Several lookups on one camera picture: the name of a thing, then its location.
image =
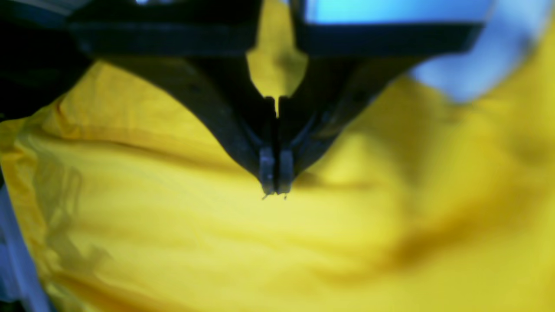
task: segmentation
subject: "yellow fabric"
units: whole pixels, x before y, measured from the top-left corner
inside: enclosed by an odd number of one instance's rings
[[[258,87],[291,92],[305,59],[261,42]],[[0,161],[60,312],[553,312],[554,42],[555,24],[465,107],[398,80],[287,200],[262,201],[193,115],[104,63],[2,123]]]

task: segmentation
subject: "yellow cloth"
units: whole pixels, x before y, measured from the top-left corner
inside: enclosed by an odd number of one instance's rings
[[[553,312],[554,42],[555,24],[465,107],[400,79],[287,201],[262,201],[193,115],[104,63],[2,123],[0,161],[60,312]],[[305,60],[290,38],[261,43],[258,87],[291,92]]]

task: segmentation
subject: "black bracket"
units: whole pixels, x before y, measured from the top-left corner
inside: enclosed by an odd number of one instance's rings
[[[96,0],[69,19],[69,30],[88,55],[143,77],[191,110],[266,195],[287,194],[393,79],[431,56],[467,50],[481,29],[318,26],[304,22],[302,2],[291,12],[297,46],[310,60],[294,95],[279,99],[279,118],[274,99],[252,84],[245,58],[261,0],[156,7]]]

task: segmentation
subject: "white surface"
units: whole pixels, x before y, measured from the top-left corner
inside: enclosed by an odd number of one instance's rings
[[[21,236],[6,186],[0,188],[0,283],[6,299],[19,300],[28,312],[49,312],[51,306]]]
[[[467,103],[507,78],[543,36],[553,0],[499,0],[474,48],[466,54],[442,56],[421,64],[412,76]]]

